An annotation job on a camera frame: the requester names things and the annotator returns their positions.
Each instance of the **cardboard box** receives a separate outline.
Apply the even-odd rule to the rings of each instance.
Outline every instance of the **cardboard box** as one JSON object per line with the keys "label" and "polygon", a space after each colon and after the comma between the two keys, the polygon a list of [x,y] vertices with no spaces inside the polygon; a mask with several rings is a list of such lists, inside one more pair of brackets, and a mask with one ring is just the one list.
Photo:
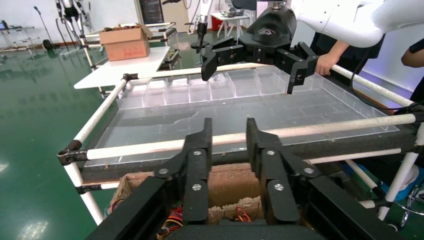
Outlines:
{"label": "cardboard box", "polygon": [[[127,198],[153,172],[128,173],[121,178],[110,204]],[[223,218],[238,216],[236,207],[242,207],[250,218],[263,219],[259,180],[249,163],[213,166],[207,181],[208,223],[217,224]]]}
{"label": "cardboard box", "polygon": [[152,32],[145,26],[103,31],[100,44],[104,45],[109,61],[144,58],[150,54]]}

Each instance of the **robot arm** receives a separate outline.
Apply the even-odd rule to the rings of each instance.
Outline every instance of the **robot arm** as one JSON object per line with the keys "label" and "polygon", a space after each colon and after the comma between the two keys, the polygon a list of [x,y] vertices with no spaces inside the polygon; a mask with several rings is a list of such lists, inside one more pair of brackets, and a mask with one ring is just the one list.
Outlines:
{"label": "robot arm", "polygon": [[[203,42],[211,0],[201,0],[198,41]],[[318,56],[304,42],[290,48],[297,21],[351,46],[367,48],[387,32],[424,23],[424,1],[416,0],[285,0],[275,1],[240,36],[206,48],[201,76],[207,81],[217,66],[238,62],[274,65],[290,74],[287,93],[314,74]]]}
{"label": "robot arm", "polygon": [[[201,1],[203,40],[212,1]],[[317,33],[359,48],[374,46],[385,33],[424,24],[424,1],[419,0],[285,0],[283,6]]]}

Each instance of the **black clamp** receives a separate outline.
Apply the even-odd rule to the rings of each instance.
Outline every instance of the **black clamp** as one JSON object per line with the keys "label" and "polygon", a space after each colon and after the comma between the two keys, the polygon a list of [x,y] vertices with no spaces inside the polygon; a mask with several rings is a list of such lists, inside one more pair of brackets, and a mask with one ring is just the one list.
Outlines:
{"label": "black clamp", "polygon": [[139,74],[138,73],[124,73],[123,76],[122,76],[122,79],[124,79],[126,81],[136,80],[136,79],[139,79]]}
{"label": "black clamp", "polygon": [[411,148],[410,152],[414,154],[420,154],[424,149],[423,145],[415,145]]}
{"label": "black clamp", "polygon": [[72,140],[69,145],[56,156],[62,166],[67,166],[78,161],[87,161],[87,151],[80,150],[83,144],[78,140]]}
{"label": "black clamp", "polygon": [[102,190],[102,185],[76,186],[75,190],[79,195],[82,195],[91,191]]}
{"label": "black clamp", "polygon": [[287,93],[291,94],[294,86],[303,85],[305,78],[314,74],[318,56],[304,42],[299,42],[290,49],[275,46],[253,45],[239,38],[240,44],[234,44],[234,37],[227,37],[206,47],[201,66],[203,81],[216,72],[218,66],[249,62],[274,65],[290,74]]}

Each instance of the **table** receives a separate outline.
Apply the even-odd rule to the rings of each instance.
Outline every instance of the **table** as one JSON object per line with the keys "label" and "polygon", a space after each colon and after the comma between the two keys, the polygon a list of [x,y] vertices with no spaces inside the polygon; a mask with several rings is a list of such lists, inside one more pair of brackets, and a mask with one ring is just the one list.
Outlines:
{"label": "table", "polygon": [[169,50],[169,46],[153,47],[150,49],[150,54],[147,57],[112,62],[107,61],[97,70],[77,82],[73,87],[75,89],[88,89],[115,86],[120,82],[123,74],[151,74],[159,69]]}
{"label": "table", "polygon": [[[243,31],[242,31],[242,27],[240,26],[240,20],[248,20],[248,26],[250,26],[250,17],[246,14],[242,15],[242,16],[234,16],[234,17],[227,17],[227,16],[223,16],[220,12],[213,12],[210,14],[212,17],[221,20],[222,24],[221,27],[218,30],[218,37],[220,36],[220,32],[221,29],[224,27],[224,33],[225,36],[227,37],[230,33],[231,30],[233,30],[234,25],[236,26],[237,29],[237,42],[239,41],[239,37],[240,37],[240,33],[243,35]],[[227,25],[226,23],[231,24],[231,27],[227,33]]]}

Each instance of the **white pipe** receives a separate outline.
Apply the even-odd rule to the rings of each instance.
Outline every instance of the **white pipe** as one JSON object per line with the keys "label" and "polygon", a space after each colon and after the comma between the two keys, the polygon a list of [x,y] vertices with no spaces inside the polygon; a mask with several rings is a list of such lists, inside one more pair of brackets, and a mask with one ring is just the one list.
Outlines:
{"label": "white pipe", "polygon": [[[334,65],[331,69],[336,71],[337,73],[345,76],[346,78],[349,78],[349,79],[352,78],[353,73],[349,70],[342,68],[341,66]],[[400,95],[398,95],[398,94],[396,94],[392,91],[389,91],[386,88],[384,88],[380,85],[377,85],[377,84],[375,84],[375,83],[373,83],[373,82],[371,82],[371,81],[369,81],[369,80],[367,80],[367,79],[365,79],[365,78],[363,78],[363,77],[361,77],[357,74],[353,77],[353,80],[355,82],[361,84],[362,86],[369,88],[373,92],[376,92],[379,95],[399,104],[402,107],[408,107],[409,105],[414,103],[413,101],[411,101],[411,100],[409,100],[409,99],[407,99],[403,96],[400,96]]]}
{"label": "white pipe", "polygon": [[376,203],[373,200],[365,200],[359,202],[366,209],[373,209],[376,207]]}
{"label": "white pipe", "polygon": [[363,180],[363,182],[370,188],[376,188],[377,184],[356,164],[350,159],[344,160],[353,171]]}
{"label": "white pipe", "polygon": [[[81,45],[85,44],[84,39],[80,38],[79,40],[81,41]],[[83,47],[83,49],[85,52],[85,56],[87,57],[88,64],[90,64],[90,67],[92,67],[93,61],[92,61],[92,58],[90,57],[89,50],[86,47]]]}
{"label": "white pipe", "polygon": [[63,166],[73,185],[77,187],[81,187],[83,184],[83,177],[81,176],[81,172],[78,169],[77,163],[72,162],[69,165]]}
{"label": "white pipe", "polygon": [[[388,125],[402,125],[411,124],[415,122],[413,114],[384,116],[370,119],[360,119],[351,121],[341,121],[334,123],[316,124],[308,126],[295,126],[287,128],[278,128],[265,130],[264,132],[277,135],[279,138],[289,138],[298,136],[308,136],[314,134],[333,133],[339,131],[365,129],[373,127],[382,127]],[[245,133],[233,133],[218,135],[212,137],[214,146],[244,143],[246,141]],[[148,154],[157,152],[166,152],[173,150],[181,150],[184,145],[184,139],[151,142],[126,146],[115,146],[107,148],[90,149],[87,151],[87,158],[89,160],[120,157],[127,155]]]}
{"label": "white pipe", "polygon": [[103,59],[101,59],[100,61],[98,61],[98,62],[96,62],[96,63],[94,63],[94,65],[98,65],[99,63],[101,63],[101,62],[103,62],[103,61],[105,61],[105,60],[107,60],[108,59],[108,57],[105,57],[105,58],[103,58]]}
{"label": "white pipe", "polygon": [[[418,146],[424,145],[424,124],[423,123],[419,125],[419,129],[416,134],[416,137],[417,139],[415,141],[415,144]],[[399,193],[399,190],[401,189],[402,184],[405,182],[405,179],[408,173],[411,171],[412,166],[417,160],[417,157],[418,157],[418,153],[414,153],[414,152],[408,152],[405,155],[405,158],[403,159],[403,162],[400,165],[399,170],[397,171],[396,176],[394,177],[393,182],[391,183],[387,194],[385,195],[386,201],[393,202],[395,200],[396,196]],[[384,220],[388,211],[389,211],[388,209],[381,207],[378,210],[378,218],[381,220]]]}
{"label": "white pipe", "polygon": [[165,27],[165,29],[169,29],[170,27],[174,26],[175,22],[172,22],[171,24],[169,24],[168,26]]}
{"label": "white pipe", "polygon": [[103,183],[100,186],[101,189],[116,189],[119,186],[119,182]]}
{"label": "white pipe", "polygon": [[103,217],[103,213],[100,211],[99,206],[94,200],[92,193],[88,191],[81,194],[80,196],[85,206],[87,207],[88,211],[90,212],[92,218],[94,219],[95,224],[99,226],[103,222],[104,217]]}
{"label": "white pipe", "polygon": [[[269,67],[269,66],[270,65],[258,64],[258,63],[240,63],[240,64],[219,66],[216,68],[216,71],[224,72],[224,71],[232,71],[232,70]],[[201,71],[202,69],[200,67],[178,69],[178,70],[172,70],[172,71],[156,71],[156,72],[151,72],[149,74],[146,74],[146,73],[139,74],[139,78],[146,79],[145,82],[148,83],[150,78],[163,78],[163,77],[170,77],[170,76],[201,74],[202,73]]]}
{"label": "white pipe", "polygon": [[164,22],[164,23],[152,23],[152,24],[146,24],[146,27],[159,27],[159,26],[165,26],[165,25],[170,25],[172,24],[171,22]]}
{"label": "white pipe", "polygon": [[349,159],[361,159],[361,158],[369,158],[369,157],[384,156],[384,155],[391,155],[391,154],[400,154],[401,151],[402,151],[401,148],[394,148],[394,149],[388,149],[388,150],[367,151],[367,152],[359,152],[359,153],[352,153],[352,154],[345,154],[345,155],[312,158],[312,159],[306,159],[305,161],[310,164],[323,164],[323,163],[337,162],[337,161],[343,161],[343,160],[349,160]]}
{"label": "white pipe", "polygon": [[104,100],[104,102],[98,107],[98,109],[95,111],[95,113],[90,117],[90,119],[87,121],[87,123],[78,132],[78,134],[75,136],[74,140],[78,140],[81,143],[84,143],[84,141],[87,139],[87,137],[93,131],[96,124],[103,117],[105,112],[108,110],[109,106],[114,102],[118,93],[122,90],[122,88],[125,86],[126,83],[127,83],[127,81],[122,79],[119,82],[119,84],[115,86],[115,88],[112,90],[112,92],[109,94],[109,96],[107,96],[107,98]]}
{"label": "white pipe", "polygon": [[103,45],[101,45],[101,44],[89,44],[88,45],[89,48],[100,48],[101,46],[103,46]]}

